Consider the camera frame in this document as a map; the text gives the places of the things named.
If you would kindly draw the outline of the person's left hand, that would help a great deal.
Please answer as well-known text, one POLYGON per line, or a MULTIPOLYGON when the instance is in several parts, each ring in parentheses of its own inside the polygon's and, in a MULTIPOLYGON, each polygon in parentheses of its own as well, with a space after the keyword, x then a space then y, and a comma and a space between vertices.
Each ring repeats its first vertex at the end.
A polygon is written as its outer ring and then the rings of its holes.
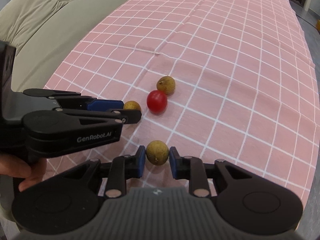
POLYGON ((47 169, 47 159, 40 158, 35 165, 29 166, 15 156, 2 154, 0 168, 1 175, 23 179, 18 186, 19 191, 22 192, 43 180, 47 169))

